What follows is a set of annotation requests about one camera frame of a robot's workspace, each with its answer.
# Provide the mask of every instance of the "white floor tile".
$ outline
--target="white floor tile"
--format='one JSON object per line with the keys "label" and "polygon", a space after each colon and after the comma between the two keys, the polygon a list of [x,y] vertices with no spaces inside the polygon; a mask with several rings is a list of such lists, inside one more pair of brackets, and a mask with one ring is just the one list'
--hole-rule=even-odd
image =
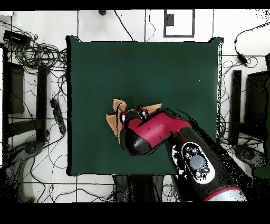
{"label": "white floor tile", "polygon": [[78,183],[113,184],[112,175],[83,174],[78,176]]}
{"label": "white floor tile", "polygon": [[[269,22],[267,14],[258,15],[258,10],[215,10],[214,36],[224,38],[222,54],[236,54],[234,40],[240,32]],[[247,31],[237,38],[236,49],[243,55],[267,55],[269,38],[269,25]]]}
{"label": "white floor tile", "polygon": [[171,175],[166,175],[163,180],[163,185],[171,184],[171,183],[172,183]]}
{"label": "white floor tile", "polygon": [[[54,184],[54,187],[51,187],[51,184],[45,184],[46,189],[43,195],[41,196],[39,203],[72,203],[76,202],[76,193],[73,192],[76,190],[75,184]],[[35,202],[39,199],[40,195],[44,190],[44,186],[40,183],[24,183],[23,190],[26,197],[34,197]]]}
{"label": "white floor tile", "polygon": [[113,185],[78,184],[78,189],[84,189],[92,195],[87,194],[83,190],[78,190],[77,202],[102,202],[112,193]]}
{"label": "white floor tile", "polygon": [[[151,10],[150,22],[149,22],[150,10],[147,10],[146,16],[146,41],[153,34],[154,36],[149,39],[148,42],[183,42],[183,41],[197,41],[208,42],[212,38],[213,32],[213,10],[195,10],[195,35],[194,38],[164,38],[164,10]],[[175,26],[184,21],[177,21],[175,16]]]}
{"label": "white floor tile", "polygon": [[[117,10],[122,23],[135,41],[144,38],[144,10]],[[105,16],[98,10],[79,11],[79,39],[89,41],[131,41],[113,10]]]}

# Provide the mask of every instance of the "robot control button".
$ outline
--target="robot control button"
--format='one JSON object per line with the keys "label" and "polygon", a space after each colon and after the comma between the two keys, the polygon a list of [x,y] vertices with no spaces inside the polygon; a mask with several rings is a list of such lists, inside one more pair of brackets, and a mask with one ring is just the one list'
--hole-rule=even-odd
{"label": "robot control button", "polygon": [[199,170],[204,167],[205,160],[200,155],[195,155],[190,158],[190,165],[194,170]]}
{"label": "robot control button", "polygon": [[203,171],[205,174],[207,174],[207,173],[210,172],[210,169],[209,169],[208,167],[204,167],[204,168],[202,169],[202,171]]}
{"label": "robot control button", "polygon": [[200,171],[197,171],[195,175],[196,178],[201,178],[203,174]]}
{"label": "robot control button", "polygon": [[192,152],[194,153],[194,154],[197,154],[198,153],[198,150],[196,150],[195,148],[192,150]]}

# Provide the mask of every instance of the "floor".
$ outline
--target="floor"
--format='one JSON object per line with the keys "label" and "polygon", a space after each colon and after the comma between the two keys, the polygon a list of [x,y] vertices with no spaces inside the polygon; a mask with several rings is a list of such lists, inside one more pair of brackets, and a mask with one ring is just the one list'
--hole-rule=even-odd
{"label": "floor", "polygon": [[[237,62],[234,50],[234,39],[238,33],[243,30],[251,29],[263,23],[269,22],[268,10],[195,10],[195,37],[191,38],[164,38],[163,37],[163,14],[164,10],[130,10],[117,11],[123,24],[136,41],[162,42],[162,41],[199,41],[207,42],[212,37],[224,38],[222,47],[222,63],[224,67],[229,67],[232,63]],[[12,24],[13,30],[16,27],[23,31],[30,31],[38,35],[38,43],[47,43],[56,46],[59,50],[66,48],[66,35],[78,36],[82,41],[130,41],[130,37],[122,27],[114,11],[107,11],[105,16],[101,16],[98,11],[33,11],[33,12],[14,12],[12,17],[0,16],[0,21]],[[0,42],[3,41],[4,30],[8,28],[0,26]],[[270,52],[270,27],[266,26],[245,32],[237,39],[237,50],[253,57],[250,59],[250,67],[258,64],[254,68],[239,66],[237,69],[242,70],[243,84],[245,89],[245,78],[247,74],[266,70],[266,62],[264,56]],[[222,89],[230,93],[230,69],[223,75],[224,81]],[[30,109],[31,114],[35,117],[35,96],[36,76],[25,74],[24,84],[24,101]],[[48,98],[52,98],[55,92],[58,92],[57,79],[49,74],[47,83]],[[224,95],[221,101],[226,100],[229,95]],[[63,111],[63,117],[66,118],[67,105],[65,97],[60,97],[60,105]],[[244,109],[244,93],[242,98],[241,119],[243,119]],[[229,101],[226,100],[221,104],[221,113],[228,121],[229,115],[226,116],[229,108]],[[10,122],[17,122],[29,118],[27,111],[24,114],[13,115]],[[58,127],[55,124],[52,110],[47,110],[47,127],[51,128],[50,142],[54,142],[61,137]],[[27,138],[34,135],[34,132],[28,132],[9,139],[9,143],[13,146],[23,143]],[[250,169],[247,165],[235,158],[233,152],[228,153],[235,159],[239,166],[248,174]],[[112,176],[109,175],[80,175],[78,177],[67,176],[65,167],[67,166],[67,138],[66,136],[57,144],[46,148],[36,157],[33,175],[40,181],[46,183],[46,190],[42,195],[40,202],[51,203],[49,190],[53,188],[53,200],[55,202],[95,202],[100,201],[99,197],[107,197],[113,190]],[[44,190],[44,186],[36,182],[30,175],[30,167],[33,159],[30,159],[24,169],[24,191],[29,197],[34,196],[37,199]],[[170,176],[166,176],[164,184],[171,183]]]}

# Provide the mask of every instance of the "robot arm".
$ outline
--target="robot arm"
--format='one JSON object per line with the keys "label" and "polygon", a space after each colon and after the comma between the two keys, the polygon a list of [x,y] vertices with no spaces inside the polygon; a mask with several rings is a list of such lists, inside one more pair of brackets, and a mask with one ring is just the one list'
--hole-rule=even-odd
{"label": "robot arm", "polygon": [[120,145],[129,155],[148,155],[165,143],[182,201],[246,201],[210,141],[187,120],[167,110],[148,115],[143,109],[120,118]]}

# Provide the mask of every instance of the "black equipment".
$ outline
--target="black equipment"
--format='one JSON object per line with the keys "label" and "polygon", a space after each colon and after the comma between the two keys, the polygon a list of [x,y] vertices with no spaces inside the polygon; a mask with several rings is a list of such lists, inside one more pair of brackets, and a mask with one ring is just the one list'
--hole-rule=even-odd
{"label": "black equipment", "polygon": [[114,202],[162,201],[163,175],[114,175],[113,180]]}
{"label": "black equipment", "polygon": [[234,70],[232,73],[232,92],[230,99],[230,121],[228,132],[228,144],[237,145],[239,133],[255,137],[264,142],[265,154],[251,153],[251,149],[245,147],[236,147],[237,158],[241,161],[252,164],[252,168],[259,168],[267,165],[267,110],[268,110],[268,92],[267,82],[270,78],[270,71],[262,71],[249,74],[246,79],[246,102],[244,122],[240,122],[240,103],[241,103],[241,81],[242,73],[240,70]]}
{"label": "black equipment", "polygon": [[[23,99],[11,91],[12,69],[7,63],[7,50],[4,49],[3,56],[3,104],[10,102],[15,97],[23,102]],[[26,199],[23,196],[22,179],[23,171],[27,161],[38,155],[46,142],[49,132],[46,130],[47,118],[47,74],[46,66],[40,66],[37,73],[37,96],[36,96],[36,118],[28,121],[8,123],[10,109],[3,107],[3,165],[0,168],[0,201],[1,202],[34,202],[34,199]],[[8,138],[31,130],[36,130],[36,140],[10,148]]]}

